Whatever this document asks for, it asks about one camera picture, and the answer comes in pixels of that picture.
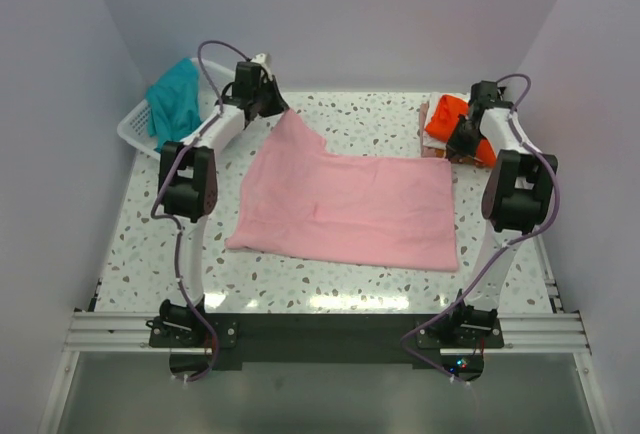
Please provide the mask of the pink t-shirt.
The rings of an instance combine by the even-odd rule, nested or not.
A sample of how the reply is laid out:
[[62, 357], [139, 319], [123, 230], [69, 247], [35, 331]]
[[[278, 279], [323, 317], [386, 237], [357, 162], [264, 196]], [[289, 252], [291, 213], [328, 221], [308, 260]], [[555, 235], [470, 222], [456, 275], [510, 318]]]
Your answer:
[[244, 177], [229, 250], [454, 272], [452, 166], [438, 158], [338, 155], [294, 111]]

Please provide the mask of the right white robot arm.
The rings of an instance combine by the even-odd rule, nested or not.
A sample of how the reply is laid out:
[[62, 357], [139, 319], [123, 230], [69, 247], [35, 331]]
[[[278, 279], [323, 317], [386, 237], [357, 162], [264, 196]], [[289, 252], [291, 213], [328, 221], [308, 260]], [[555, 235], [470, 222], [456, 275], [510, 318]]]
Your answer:
[[485, 233], [469, 287], [459, 292], [445, 318], [448, 340], [469, 346], [496, 323], [501, 291], [524, 241], [548, 229], [557, 216], [558, 160], [542, 153], [522, 129], [518, 104], [503, 98], [497, 81], [471, 87], [468, 110], [446, 144], [446, 158], [477, 154], [486, 140], [496, 161], [481, 199]]

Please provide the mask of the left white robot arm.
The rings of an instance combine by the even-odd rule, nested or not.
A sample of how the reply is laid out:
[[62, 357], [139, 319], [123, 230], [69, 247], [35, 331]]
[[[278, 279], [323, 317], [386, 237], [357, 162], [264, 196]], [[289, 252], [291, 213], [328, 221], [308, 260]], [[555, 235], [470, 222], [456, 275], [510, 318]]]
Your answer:
[[207, 334], [207, 322], [194, 311], [201, 309], [205, 297], [202, 250], [206, 224], [218, 202], [216, 157], [255, 118], [289, 109], [266, 53], [238, 62], [231, 83], [214, 94], [217, 102], [201, 126], [161, 148], [158, 194], [151, 212], [154, 219], [176, 225], [173, 268], [177, 294], [163, 306], [186, 310], [175, 318], [171, 329], [185, 346], [200, 344]]

